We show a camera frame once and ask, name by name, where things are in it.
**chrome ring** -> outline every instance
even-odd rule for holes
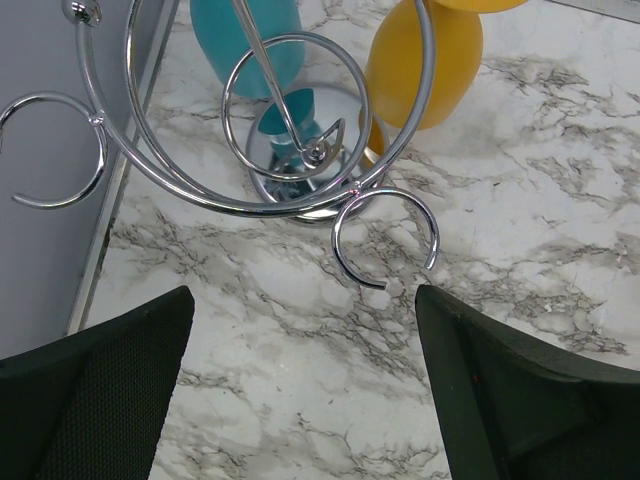
[[[344,206],[340,210],[340,213],[335,218],[333,227],[331,229],[331,248],[333,250],[333,254],[336,257],[336,260],[338,260],[338,265],[340,265],[341,270],[347,277],[359,283],[363,287],[373,288],[375,290],[384,290],[387,287],[386,282],[369,280],[362,276],[360,273],[356,272],[347,262],[340,244],[340,236],[342,234],[345,219],[348,217],[351,210],[357,208],[360,204],[362,204],[362,202],[365,202],[370,198],[384,195],[398,197],[412,203],[413,205],[418,207],[418,209],[420,209],[422,214],[425,216],[425,218],[427,219],[427,224],[429,225],[429,233],[431,235],[429,256],[427,257],[425,268],[427,270],[431,270],[433,268],[440,251],[440,230],[438,228],[438,222],[436,221],[435,215],[425,202],[423,202],[413,193],[396,187],[376,187],[370,188],[365,192],[360,192],[360,190],[356,188],[356,190],[352,190],[352,193],[354,194],[354,196],[351,198],[351,200],[347,201],[347,203],[344,204]]]
[[[73,97],[70,97],[69,95],[58,92],[36,92],[14,100],[5,108],[2,113],[0,113],[0,135],[2,135],[2,131],[6,123],[16,112],[18,112],[18,110],[24,107],[28,107],[29,105],[44,102],[61,103],[73,108],[74,110],[84,115],[84,117],[93,127],[99,146],[98,163],[96,165],[96,170],[89,183],[75,195],[64,198],[62,200],[38,200],[36,198],[32,198],[23,194],[15,194],[11,197],[13,201],[22,205],[26,205],[28,207],[37,208],[40,210],[55,210],[58,208],[64,208],[74,205],[84,200],[95,190],[106,168],[108,142],[107,135],[102,126],[103,119],[101,117],[95,116],[89,110],[89,107],[87,107],[84,103]]]
[[[329,50],[333,53],[339,60],[341,60],[349,70],[349,73],[353,76],[356,85],[358,87],[358,93],[360,94],[360,101],[362,102],[363,108],[363,116],[364,116],[364,124],[360,131],[360,136],[358,137],[358,141],[354,147],[353,153],[349,157],[349,159],[344,163],[344,167],[330,180],[326,185],[323,185],[322,189],[318,189],[312,193],[313,196],[318,196],[323,192],[333,188],[336,184],[342,182],[342,180],[351,173],[351,171],[358,165],[362,155],[364,154],[364,150],[367,148],[367,142],[369,141],[369,135],[371,134],[371,127],[373,125],[373,112],[371,110],[371,103],[369,100],[369,92],[367,90],[366,81],[364,78],[364,73],[360,66],[356,63],[349,53],[342,48],[340,45],[335,43],[328,38],[322,37],[318,34],[311,32],[295,32],[295,33],[286,33],[284,35],[278,35],[277,37],[270,38],[269,40],[264,40],[265,48],[269,48],[280,43],[290,42],[290,41],[307,41],[318,45],[326,50]],[[234,155],[240,160],[246,167],[253,170],[254,172],[270,178],[272,180],[279,180],[281,182],[299,182],[302,180],[307,180],[312,178],[320,173],[324,172],[331,163],[336,159],[335,153],[339,152],[340,148],[332,149],[335,150],[331,155],[328,155],[327,158],[316,168],[307,170],[302,173],[293,173],[293,174],[283,174],[274,172],[272,170],[267,170],[266,168],[262,168],[255,163],[253,163],[249,158],[247,158],[246,154],[242,151],[238,142],[236,140],[235,135],[233,134],[233,129],[231,128],[231,115],[230,115],[230,104],[231,104],[231,95],[233,94],[233,87],[240,76],[240,71],[242,67],[246,65],[246,63],[254,57],[253,50],[249,50],[244,56],[238,61],[235,68],[231,72],[231,76],[227,81],[227,84],[224,87],[224,91],[222,94],[222,126],[224,130],[225,138],[227,139],[227,143],[231,148],[231,151]]]
[[[132,32],[140,2],[141,0],[134,0],[131,3],[129,13],[129,23],[127,25],[126,32],[127,46],[125,49],[125,55],[127,58],[127,75],[133,75]],[[378,178],[382,177],[391,168],[392,163],[400,156],[401,152],[407,146],[411,137],[415,133],[431,96],[435,74],[435,35],[428,10],[424,5],[423,0],[414,0],[414,4],[418,20],[420,22],[420,29],[422,33],[421,47],[424,55],[418,92],[407,123],[400,130],[387,152],[380,157],[370,170],[359,178],[362,188],[367,188],[373,185]],[[78,50],[78,59],[87,95],[91,99],[91,104],[95,110],[100,112],[100,115],[103,116],[105,129],[116,142],[118,148],[143,175],[159,187],[176,197],[191,203],[192,205],[206,208],[211,211],[242,217],[263,218],[296,217],[305,213],[330,207],[336,203],[349,199],[353,195],[351,192],[352,187],[345,185],[343,187],[332,189],[330,192],[324,192],[324,194],[319,197],[316,197],[315,195],[313,198],[305,196],[296,200],[280,203],[245,202],[213,192],[196,182],[190,183],[188,181],[189,177],[186,176],[186,174],[182,175],[184,172],[179,169],[174,169],[174,171],[171,170],[170,167],[176,165],[170,158],[167,158],[167,156],[162,159],[158,158],[163,166],[168,165],[167,169],[171,173],[165,172],[155,165],[153,161],[147,158],[140,149],[134,145],[131,139],[127,137],[121,128],[111,120],[108,102],[106,101],[104,92],[100,86],[95,60],[93,58],[91,30],[91,27],[88,25],[83,23],[76,24],[76,46]],[[134,85],[135,82],[129,82],[129,89],[131,90],[131,87]],[[141,106],[138,109],[134,106],[133,118],[141,132],[141,136],[144,138],[145,128],[141,128],[141,124],[143,127],[146,124],[147,130],[148,124],[146,121],[144,123],[141,122],[141,117],[143,116],[144,112],[142,112]],[[162,151],[161,147],[154,151],[154,155],[156,155],[158,151]]]

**chrome hoop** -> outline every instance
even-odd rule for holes
[[[98,162],[96,164],[95,172],[93,173],[91,180],[89,180],[89,183],[87,183],[78,193],[61,200],[38,200],[20,193],[11,197],[13,201],[20,203],[21,205],[26,205],[27,207],[37,208],[40,210],[57,210],[59,208],[70,207],[71,205],[81,202],[95,190],[107,165],[108,142],[107,135],[102,127],[102,118],[93,115],[89,110],[89,107],[84,103],[64,93],[36,92],[14,100],[2,113],[0,113],[0,150],[2,147],[2,132],[9,119],[19,110],[28,107],[29,105],[45,102],[61,103],[81,113],[93,127],[99,147]]]

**gray wall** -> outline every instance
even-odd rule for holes
[[[130,0],[102,2],[94,45],[107,98],[124,127],[123,33]],[[144,66],[162,0],[145,0],[136,33]],[[88,103],[76,61],[74,28],[59,0],[0,1],[0,108],[34,90],[56,90]],[[0,156],[0,358],[61,338],[82,280],[105,196],[105,177],[93,196],[60,211],[37,211],[11,201],[22,192],[62,198],[91,177],[97,154],[92,129],[62,105],[20,111],[4,131]],[[111,149],[109,171],[115,160]]]

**metal frame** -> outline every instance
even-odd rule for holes
[[[426,110],[429,98],[431,96],[431,90],[433,87],[435,76],[435,36],[433,32],[433,26],[429,17],[429,12],[423,3],[423,0],[414,0],[422,32],[423,64],[419,89],[407,123],[402,127],[396,139],[389,146],[387,151],[382,156],[380,156],[378,161],[369,170],[367,170],[359,178],[357,178],[354,183],[346,186],[340,185],[342,185],[344,179],[347,178],[351,170],[353,170],[353,168],[355,168],[355,166],[360,161],[362,154],[366,148],[372,125],[372,112],[370,110],[369,97],[362,71],[358,67],[357,63],[353,60],[353,58],[346,51],[344,51],[344,49],[339,47],[334,42],[331,42],[330,40],[315,34],[311,34],[308,32],[290,32],[279,37],[263,41],[257,31],[255,21],[247,4],[247,0],[231,0],[233,2],[233,6],[240,20],[240,23],[243,26],[247,39],[249,40],[249,44],[252,48],[240,60],[234,70],[234,74],[231,76],[231,78],[227,82],[227,85],[225,86],[223,95],[222,116],[227,140],[229,141],[234,154],[243,162],[243,164],[247,168],[256,171],[258,174],[266,173],[267,175],[274,176],[276,178],[278,178],[279,175],[278,172],[257,171],[250,160],[246,158],[243,159],[243,153],[235,143],[233,133],[230,129],[228,106],[231,98],[231,92],[233,90],[233,85],[240,68],[242,68],[244,62],[248,61],[252,56],[256,57],[256,60],[258,61],[263,74],[265,75],[271,93],[274,97],[274,101],[278,106],[283,119],[285,120],[285,125],[287,126],[287,130],[289,131],[289,134],[294,141],[294,145],[305,159],[304,164],[309,168],[308,171],[304,172],[305,178],[309,178],[310,176],[321,173],[323,169],[325,169],[326,166],[328,166],[334,160],[336,152],[340,149],[341,146],[340,132],[341,130],[343,130],[344,124],[341,124],[340,120],[338,120],[334,124],[334,126],[332,126],[327,132],[321,135],[320,139],[311,139],[307,144],[302,144],[302,142],[300,141],[300,137],[296,132],[296,127],[293,124],[292,116],[290,115],[287,105],[284,101],[282,90],[278,86],[275,73],[273,72],[273,68],[269,61],[269,57],[266,54],[266,49],[269,45],[284,41],[311,41],[331,51],[336,56],[338,56],[338,58],[340,58],[340,60],[342,60],[351,71],[358,85],[358,90],[363,103],[364,125],[360,131],[360,138],[350,158],[342,165],[341,171],[336,174],[332,180],[324,184],[318,190],[308,193],[295,200],[283,201],[278,203],[246,202],[225,197],[190,178],[168,155],[166,155],[159,142],[153,135],[153,132],[151,131],[146,118],[144,117],[144,111],[142,109],[142,106],[140,105],[140,100],[138,97],[137,84],[132,73],[134,71],[132,38],[136,18],[142,1],[143,0],[133,0],[129,15],[129,21],[126,26],[125,70],[127,74],[128,94],[133,114],[133,120],[138,127],[140,137],[150,147],[151,153],[155,157],[155,160],[159,162],[163,168],[158,167],[158,165],[153,160],[146,157],[138,149],[133,139],[131,139],[128,135],[130,134],[130,132],[123,132],[112,121],[109,104],[102,92],[100,80],[93,58],[92,30],[100,24],[100,20],[102,18],[100,6],[97,0],[62,0],[62,8],[65,16],[75,25],[76,28],[76,48],[80,64],[80,71],[85,89],[93,108],[93,114],[89,115],[89,118],[94,128],[96,128],[96,132],[106,132],[106,134],[116,143],[122,154],[138,170],[140,170],[142,174],[144,174],[156,185],[160,186],[164,190],[186,202],[205,208],[207,210],[243,217],[296,217],[346,202],[342,211],[336,217],[333,226],[332,242],[334,246],[334,254],[338,259],[341,268],[349,276],[349,278],[369,288],[384,288],[384,284],[364,279],[358,273],[352,271],[351,267],[349,267],[349,265],[345,261],[339,243],[340,231],[344,224],[344,220],[347,218],[348,213],[351,211],[351,209],[356,208],[357,205],[362,203],[366,198],[377,195],[393,195],[401,197],[405,200],[409,200],[420,208],[421,212],[426,216],[429,222],[431,231],[431,245],[427,269],[433,267],[438,254],[440,239],[437,223],[432,212],[424,204],[424,202],[422,202],[419,198],[417,198],[410,192],[391,187],[373,187],[373,185],[387,173],[387,171],[391,168],[393,162],[400,156],[404,148],[411,140],[411,137],[418,127],[418,124],[423,116],[424,111]],[[20,102],[24,102],[24,97],[9,105],[5,111],[15,110],[16,108],[18,108]],[[328,138],[334,133],[334,131],[337,132],[337,141],[336,144],[332,146],[328,143]],[[299,180],[299,178],[288,180],[285,179],[284,181],[296,180]],[[90,185],[88,188],[85,188],[76,196],[70,197],[73,199],[73,202],[69,202],[69,199],[67,199],[67,203],[76,203],[77,201],[86,197],[95,188],[95,184],[97,184],[97,181],[94,182],[93,186]]]

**metal rod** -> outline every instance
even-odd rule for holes
[[[300,135],[298,134],[295,123],[293,122],[293,117],[291,116],[291,112],[285,102],[284,94],[278,85],[278,78],[273,71],[271,59],[269,59],[267,49],[265,48],[264,43],[262,43],[262,38],[258,33],[258,26],[253,19],[247,0],[231,0],[231,3],[233,3],[233,9],[236,11],[238,20],[240,20],[240,25],[242,25],[244,34],[247,36],[247,40],[249,40],[251,50],[253,50],[256,60],[260,64],[260,69],[264,74],[269,90],[271,90],[271,95],[273,95],[273,100],[280,111],[280,115],[282,115],[287,131],[289,132],[289,135],[291,135],[293,146],[298,150],[298,152],[302,153],[305,151],[305,146],[300,140]]]

